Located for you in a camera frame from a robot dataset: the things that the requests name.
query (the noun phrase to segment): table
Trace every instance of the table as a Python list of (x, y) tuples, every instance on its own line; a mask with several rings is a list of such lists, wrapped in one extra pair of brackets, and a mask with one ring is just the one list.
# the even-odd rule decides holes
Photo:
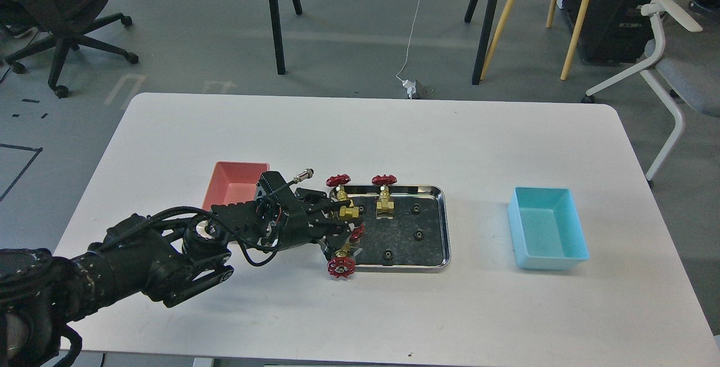
[[(612, 108), (511, 102), (175, 95), (134, 98), (56, 254), (133, 212), (200, 206), (214, 162), (440, 187), (450, 264), (327, 275), (311, 245), (165, 308), (136, 294), (73, 323), (87, 351), (414, 365), (713, 365), (720, 352)], [(516, 267), (517, 185), (573, 191), (591, 259)]]

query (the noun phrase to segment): black cabinet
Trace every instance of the black cabinet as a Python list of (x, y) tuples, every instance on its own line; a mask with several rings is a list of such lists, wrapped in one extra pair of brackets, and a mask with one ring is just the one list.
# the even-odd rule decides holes
[[(589, 62), (635, 62), (653, 38), (650, 19), (640, 6), (650, 0), (590, 0), (578, 51)], [(581, 0), (563, 0), (571, 23), (578, 18)]]

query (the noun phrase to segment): pink tray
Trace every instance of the pink tray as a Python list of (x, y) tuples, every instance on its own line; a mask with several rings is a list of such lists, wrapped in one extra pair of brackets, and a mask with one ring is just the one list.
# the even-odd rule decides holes
[(268, 169), (270, 165), (267, 163), (215, 163), (202, 208), (210, 211), (211, 205), (244, 203), (254, 199), (260, 174)]

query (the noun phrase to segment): blue bin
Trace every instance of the blue bin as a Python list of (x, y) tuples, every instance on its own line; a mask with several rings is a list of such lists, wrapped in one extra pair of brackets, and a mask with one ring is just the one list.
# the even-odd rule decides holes
[(590, 258), (570, 190), (516, 187), (507, 215), (518, 267), (567, 270)]

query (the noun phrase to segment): metal tray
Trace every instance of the metal tray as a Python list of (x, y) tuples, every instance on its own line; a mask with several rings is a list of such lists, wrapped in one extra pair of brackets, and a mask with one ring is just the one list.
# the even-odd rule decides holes
[[(365, 232), (355, 254), (358, 271), (437, 272), (450, 262), (445, 195), (432, 185), (391, 185), (392, 219), (376, 218), (380, 187), (345, 185), (362, 207)], [(386, 255), (391, 251), (391, 258)]]

